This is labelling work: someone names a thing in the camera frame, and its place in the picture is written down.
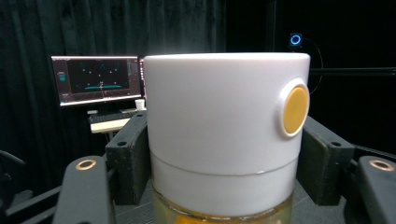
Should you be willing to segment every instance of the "computer screen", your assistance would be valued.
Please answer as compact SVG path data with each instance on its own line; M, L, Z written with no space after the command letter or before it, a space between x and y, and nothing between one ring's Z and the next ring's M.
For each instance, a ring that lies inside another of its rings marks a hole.
M52 56L60 106L90 105L142 97L139 59Z

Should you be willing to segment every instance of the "blue ring light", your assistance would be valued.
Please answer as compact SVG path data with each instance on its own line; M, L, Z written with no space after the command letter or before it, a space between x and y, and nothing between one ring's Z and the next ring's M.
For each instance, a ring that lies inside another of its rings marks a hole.
M300 45L301 44L301 36L300 35L292 35L290 37L290 43L292 45Z

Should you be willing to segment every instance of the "white cylinder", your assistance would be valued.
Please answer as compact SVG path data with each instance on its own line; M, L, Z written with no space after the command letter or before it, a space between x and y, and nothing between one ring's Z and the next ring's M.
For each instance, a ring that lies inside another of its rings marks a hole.
M145 108L145 100L144 99L135 100L134 103L136 104L136 109L138 111L146 110L146 108Z
M255 214L286 200L309 107L309 60L301 53L146 57L156 190L218 216Z

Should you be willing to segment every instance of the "black fabric backdrop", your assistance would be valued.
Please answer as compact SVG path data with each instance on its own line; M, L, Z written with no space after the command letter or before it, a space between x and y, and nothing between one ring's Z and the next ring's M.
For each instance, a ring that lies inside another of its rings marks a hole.
M0 150L12 189L35 194L59 186L64 168L103 155L87 108L60 108L51 55L152 55L223 52L225 0L1 0Z

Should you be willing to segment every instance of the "yellow disc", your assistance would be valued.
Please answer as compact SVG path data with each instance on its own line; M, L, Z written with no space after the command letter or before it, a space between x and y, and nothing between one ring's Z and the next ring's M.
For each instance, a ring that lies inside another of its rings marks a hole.
M308 97L303 87L295 87L290 92L283 110L283 126L287 133L295 133L303 125L308 111Z

